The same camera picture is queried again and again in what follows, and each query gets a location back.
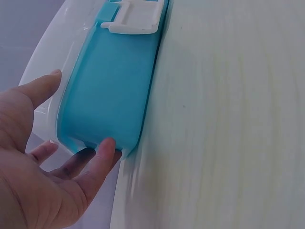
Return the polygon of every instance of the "light wooden surface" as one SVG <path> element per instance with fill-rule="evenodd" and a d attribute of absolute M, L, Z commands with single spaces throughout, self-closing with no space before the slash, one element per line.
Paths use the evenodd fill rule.
<path fill-rule="evenodd" d="M 172 0 L 111 229 L 305 227 L 304 9 Z"/>

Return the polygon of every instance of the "white plastic latch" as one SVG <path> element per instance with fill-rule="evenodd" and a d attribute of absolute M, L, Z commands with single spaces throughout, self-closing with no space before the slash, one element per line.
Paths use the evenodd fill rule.
<path fill-rule="evenodd" d="M 114 2 L 120 4 L 120 9 L 114 21 L 101 23 L 101 28 L 120 34 L 151 34 L 158 31 L 164 0 Z"/>

